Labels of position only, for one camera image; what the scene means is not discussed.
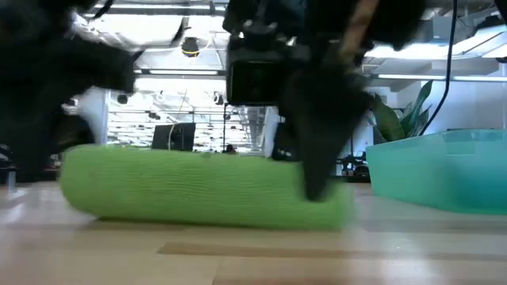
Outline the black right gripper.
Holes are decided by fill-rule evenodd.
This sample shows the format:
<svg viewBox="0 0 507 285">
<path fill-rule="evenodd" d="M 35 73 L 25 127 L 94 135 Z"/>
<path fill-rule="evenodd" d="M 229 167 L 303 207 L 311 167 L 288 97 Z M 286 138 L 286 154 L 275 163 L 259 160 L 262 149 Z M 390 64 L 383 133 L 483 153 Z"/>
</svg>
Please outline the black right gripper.
<svg viewBox="0 0 507 285">
<path fill-rule="evenodd" d="M 427 0 L 229 0 L 227 73 L 291 74 L 279 107 L 295 132 L 306 200 L 326 198 L 337 156 L 372 96 L 366 78 L 345 70 L 376 43 L 403 48 Z"/>
</svg>

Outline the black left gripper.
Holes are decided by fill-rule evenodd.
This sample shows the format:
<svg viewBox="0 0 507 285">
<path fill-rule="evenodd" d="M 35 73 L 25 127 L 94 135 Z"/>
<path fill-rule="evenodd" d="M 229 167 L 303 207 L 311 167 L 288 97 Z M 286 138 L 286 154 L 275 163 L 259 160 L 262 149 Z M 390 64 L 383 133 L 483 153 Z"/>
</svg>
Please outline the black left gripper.
<svg viewBox="0 0 507 285">
<path fill-rule="evenodd" d="M 53 154 L 95 142 L 86 119 L 63 104 L 92 86 L 134 91 L 134 55 L 74 32 L 74 15 L 99 1 L 0 0 L 0 144 L 22 181 Z"/>
</svg>

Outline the green microfiber towel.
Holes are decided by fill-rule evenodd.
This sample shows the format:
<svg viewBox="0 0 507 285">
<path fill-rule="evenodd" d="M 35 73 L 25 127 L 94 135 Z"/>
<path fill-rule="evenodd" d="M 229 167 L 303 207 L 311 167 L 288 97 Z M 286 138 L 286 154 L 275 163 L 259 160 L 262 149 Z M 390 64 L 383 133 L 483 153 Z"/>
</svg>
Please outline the green microfiber towel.
<svg viewBox="0 0 507 285">
<path fill-rule="evenodd" d="M 303 198 L 297 163 L 263 157 L 86 145 L 67 151 L 59 186 L 75 209 L 103 219 L 334 230 L 354 216 L 351 190 Z"/>
</svg>

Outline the teal translucent plastic basket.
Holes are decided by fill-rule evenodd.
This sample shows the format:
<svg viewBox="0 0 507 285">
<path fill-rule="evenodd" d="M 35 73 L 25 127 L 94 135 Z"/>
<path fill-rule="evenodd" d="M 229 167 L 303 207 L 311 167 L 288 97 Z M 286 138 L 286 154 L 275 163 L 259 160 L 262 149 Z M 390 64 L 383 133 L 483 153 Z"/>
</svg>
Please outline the teal translucent plastic basket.
<svg viewBox="0 0 507 285">
<path fill-rule="evenodd" d="M 440 210 L 507 215 L 507 131 L 465 129 L 366 149 L 373 192 Z"/>
</svg>

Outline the white pillar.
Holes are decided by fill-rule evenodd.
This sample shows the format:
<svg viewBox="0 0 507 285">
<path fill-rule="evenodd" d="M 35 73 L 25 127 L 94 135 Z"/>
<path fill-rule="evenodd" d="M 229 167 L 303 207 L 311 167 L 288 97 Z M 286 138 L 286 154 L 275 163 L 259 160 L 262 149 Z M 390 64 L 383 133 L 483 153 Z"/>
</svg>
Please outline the white pillar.
<svg viewBox="0 0 507 285">
<path fill-rule="evenodd" d="M 83 116 L 98 144 L 105 145 L 108 137 L 109 99 L 111 91 L 90 88 L 78 99 L 78 114 Z"/>
</svg>

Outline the green snake plant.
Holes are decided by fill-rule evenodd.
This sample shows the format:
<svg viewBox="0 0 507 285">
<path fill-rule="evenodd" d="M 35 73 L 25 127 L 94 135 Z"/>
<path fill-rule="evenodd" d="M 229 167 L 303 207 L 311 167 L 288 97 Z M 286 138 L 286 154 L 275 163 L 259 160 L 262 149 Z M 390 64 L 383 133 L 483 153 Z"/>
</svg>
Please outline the green snake plant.
<svg viewBox="0 0 507 285">
<path fill-rule="evenodd" d="M 420 89 L 413 107 L 399 118 L 393 108 L 385 105 L 380 95 L 374 95 L 372 114 L 375 118 L 374 129 L 386 142 L 398 141 L 419 136 L 429 121 L 429 108 L 422 110 L 429 97 L 433 81 L 426 82 Z"/>
</svg>

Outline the black background monitor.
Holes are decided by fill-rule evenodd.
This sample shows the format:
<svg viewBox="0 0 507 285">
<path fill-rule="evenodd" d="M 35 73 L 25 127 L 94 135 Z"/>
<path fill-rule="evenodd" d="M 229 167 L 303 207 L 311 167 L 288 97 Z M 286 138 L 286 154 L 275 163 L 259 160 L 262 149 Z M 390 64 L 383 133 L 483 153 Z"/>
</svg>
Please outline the black background monitor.
<svg viewBox="0 0 507 285">
<path fill-rule="evenodd" d="M 192 151 L 195 138 L 195 123 L 158 125 L 154 129 L 152 149 Z"/>
</svg>

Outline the overhead light bar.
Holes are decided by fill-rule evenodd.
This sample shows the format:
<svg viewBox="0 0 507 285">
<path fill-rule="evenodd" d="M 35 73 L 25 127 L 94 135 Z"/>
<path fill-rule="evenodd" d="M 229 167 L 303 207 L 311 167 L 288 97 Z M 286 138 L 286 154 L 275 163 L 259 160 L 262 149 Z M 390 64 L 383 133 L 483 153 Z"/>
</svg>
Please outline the overhead light bar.
<svg viewBox="0 0 507 285">
<path fill-rule="evenodd" d="M 224 70 L 170 70 L 170 69 L 138 69 L 135 70 L 136 74 L 140 75 L 161 75 L 161 76 L 218 76 L 224 77 L 226 72 Z M 447 79 L 444 75 L 427 75 L 427 74 L 366 74 L 368 79 L 379 80 L 434 80 L 445 81 Z M 451 76 L 450 81 L 456 82 L 501 82 L 507 83 L 507 76 L 481 76 L 481 75 L 467 75 L 467 76 Z"/>
</svg>

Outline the black background stand frame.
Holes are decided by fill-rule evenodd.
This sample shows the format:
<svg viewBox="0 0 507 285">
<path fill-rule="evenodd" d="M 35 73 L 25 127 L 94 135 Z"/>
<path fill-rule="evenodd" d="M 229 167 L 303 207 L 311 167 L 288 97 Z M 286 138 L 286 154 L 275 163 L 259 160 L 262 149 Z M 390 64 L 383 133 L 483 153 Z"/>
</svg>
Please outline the black background stand frame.
<svg viewBox="0 0 507 285">
<path fill-rule="evenodd" d="M 228 120 L 228 113 L 227 113 L 227 106 L 228 103 L 224 103 L 223 105 L 223 136 L 222 136 L 222 153 L 226 152 L 227 144 L 226 144 L 226 128 L 227 128 L 227 120 Z"/>
</svg>

